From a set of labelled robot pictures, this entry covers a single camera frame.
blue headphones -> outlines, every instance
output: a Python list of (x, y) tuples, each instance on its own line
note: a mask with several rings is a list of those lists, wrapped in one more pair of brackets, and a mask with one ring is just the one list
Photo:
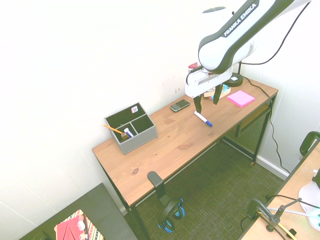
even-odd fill
[(159, 228), (164, 229), (167, 233), (175, 230), (175, 224), (168, 215), (172, 215), (177, 220), (182, 219), (186, 215), (185, 209), (181, 206), (183, 201), (182, 198), (173, 198), (167, 203), (158, 219)]

pen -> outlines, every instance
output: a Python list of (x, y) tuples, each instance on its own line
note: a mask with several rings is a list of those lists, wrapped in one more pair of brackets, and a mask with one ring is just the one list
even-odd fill
[(107, 124), (102, 124), (102, 125), (105, 126), (105, 127), (108, 128), (108, 129), (111, 129), (111, 130), (119, 133), (119, 134), (122, 134), (122, 133), (123, 133), (123, 132), (121, 132), (121, 131), (119, 131), (119, 130), (117, 130), (117, 129), (114, 129), (113, 127), (108, 126)]
[(210, 127), (212, 127), (212, 123), (209, 122), (207, 119), (205, 119), (200, 113), (198, 113), (197, 111), (194, 111), (194, 114), (197, 115), (202, 121), (204, 121)]

pencil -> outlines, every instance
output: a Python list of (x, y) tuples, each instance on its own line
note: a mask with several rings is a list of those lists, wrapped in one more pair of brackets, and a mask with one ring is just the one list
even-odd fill
[(119, 130), (117, 130), (117, 129), (114, 129), (113, 127), (108, 126), (107, 124), (102, 124), (102, 125), (105, 126), (105, 127), (108, 128), (108, 129), (111, 129), (111, 130), (119, 133), (119, 134), (122, 134), (122, 133), (123, 133), (123, 132), (121, 132), (121, 131), (119, 131)]

blue marker cap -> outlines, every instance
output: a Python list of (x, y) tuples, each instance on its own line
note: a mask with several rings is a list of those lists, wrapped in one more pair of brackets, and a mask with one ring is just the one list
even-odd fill
[(208, 124), (210, 127), (212, 127), (212, 123), (211, 122), (206, 121), (205, 123)]

wooden desk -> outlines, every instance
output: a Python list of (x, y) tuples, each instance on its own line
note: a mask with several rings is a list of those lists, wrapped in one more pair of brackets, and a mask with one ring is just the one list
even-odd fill
[[(284, 183), (284, 186), (280, 188), (279, 195), (284, 195), (297, 199), (299, 190), (306, 184), (310, 183), (314, 176), (313, 170), (320, 168), (320, 144), (313, 146), (313, 150), (309, 151), (298, 166), (294, 169), (291, 175), (288, 177), (289, 180)], [(286, 205), (292, 202), (290, 199), (283, 197), (275, 197), (269, 204), (271, 208), (279, 208), (281, 205)], [(300, 203), (296, 203), (287, 208), (288, 210), (297, 211), (304, 213)], [(320, 239), (320, 232), (312, 228), (309, 224), (306, 216), (301, 216), (292, 213), (284, 212), (280, 217), (280, 223), (289, 229), (294, 229), (297, 234), (295, 237), (298, 240), (315, 240)], [(262, 219), (258, 218), (249, 229), (240, 237), (242, 240), (253, 240), (253, 239), (273, 239), (282, 240), (276, 231), (268, 232), (266, 230), (267, 223)], [(282, 235), (286, 235), (283, 230), (279, 227), (277, 229)]]
[[(264, 89), (271, 99), (276, 97), (277, 89), (253, 80), (252, 83)], [(150, 115), (156, 126), (157, 138), (126, 155), (122, 154), (112, 138), (93, 148), (93, 153), (122, 203), (126, 209), (131, 207), (138, 224), (142, 221), (135, 205), (154, 189), (147, 178), (150, 171), (155, 171), (163, 180), (168, 179), (212, 143), (222, 138), (231, 128), (253, 116), (257, 109), (265, 106), (270, 100), (259, 88), (250, 85), (247, 79), (243, 80), (241, 86), (231, 88), (231, 93), (239, 90), (255, 97), (255, 100), (239, 107), (226, 96), (221, 98), (217, 105), (209, 99), (202, 98), (201, 114), (213, 124), (213, 127), (206, 125), (194, 114), (196, 109), (193, 99), (185, 95), (174, 102), (186, 99), (190, 102), (189, 107), (173, 112), (169, 108), (173, 103), (170, 103)]]

